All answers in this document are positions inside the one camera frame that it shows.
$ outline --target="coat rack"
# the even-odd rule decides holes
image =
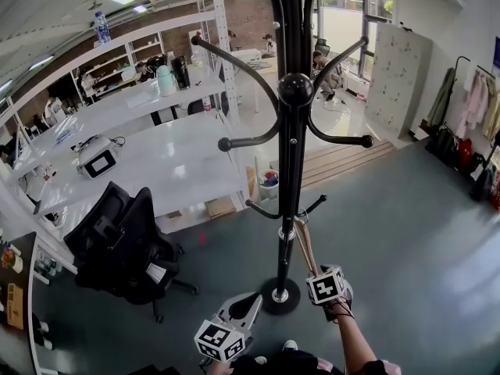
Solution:
[[[340,145],[361,145],[369,148],[373,139],[369,135],[362,137],[330,136],[321,132],[313,123],[311,106],[321,82],[327,74],[358,48],[368,44],[368,38],[362,37],[350,48],[332,59],[317,75],[310,80],[313,68],[312,8],[314,0],[271,0],[277,41],[278,95],[268,83],[250,66],[234,58],[230,53],[211,45],[199,36],[191,39],[193,45],[199,45],[218,55],[222,59],[245,71],[266,92],[277,119],[274,125],[263,135],[219,140],[219,149],[229,152],[232,148],[261,145],[279,133],[279,209],[274,214],[267,212],[248,200],[252,207],[266,218],[282,218],[278,231],[278,269],[277,277],[269,279],[261,289],[264,311],[273,315],[290,313],[300,300],[298,285],[288,278],[291,251],[295,239],[294,218],[309,215],[321,202],[327,199],[321,195],[318,200],[305,210],[299,211],[302,167],[304,164],[305,132],[308,127],[319,139]]]

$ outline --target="display screen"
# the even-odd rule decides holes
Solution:
[[[100,159],[92,163],[92,168],[94,169],[95,172],[99,172],[107,165],[108,165],[108,160],[105,157],[101,157]]]

